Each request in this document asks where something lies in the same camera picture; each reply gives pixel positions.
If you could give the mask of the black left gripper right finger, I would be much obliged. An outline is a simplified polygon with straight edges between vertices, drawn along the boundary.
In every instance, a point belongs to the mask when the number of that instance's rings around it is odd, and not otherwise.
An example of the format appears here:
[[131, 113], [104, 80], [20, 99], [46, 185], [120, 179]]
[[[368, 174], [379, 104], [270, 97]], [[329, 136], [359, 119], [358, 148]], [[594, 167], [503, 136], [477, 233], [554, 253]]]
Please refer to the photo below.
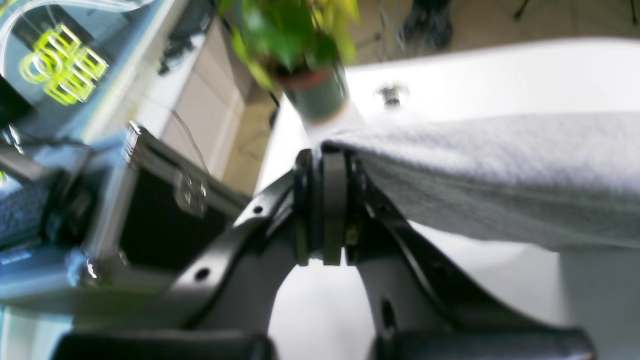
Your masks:
[[576, 328], [546, 325], [498, 300], [414, 230], [356, 155], [320, 148], [323, 262], [342, 252], [365, 287], [375, 360], [594, 360]]

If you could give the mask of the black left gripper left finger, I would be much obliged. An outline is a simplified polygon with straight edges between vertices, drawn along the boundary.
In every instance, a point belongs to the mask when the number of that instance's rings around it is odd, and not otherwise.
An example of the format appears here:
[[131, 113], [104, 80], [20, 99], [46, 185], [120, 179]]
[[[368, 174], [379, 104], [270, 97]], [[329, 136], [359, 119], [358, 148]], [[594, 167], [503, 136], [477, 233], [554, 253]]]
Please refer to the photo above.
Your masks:
[[277, 360], [268, 328], [282, 283], [310, 258], [295, 197], [308, 200], [312, 169], [304, 149], [151, 303], [112, 328], [65, 335], [53, 359]]

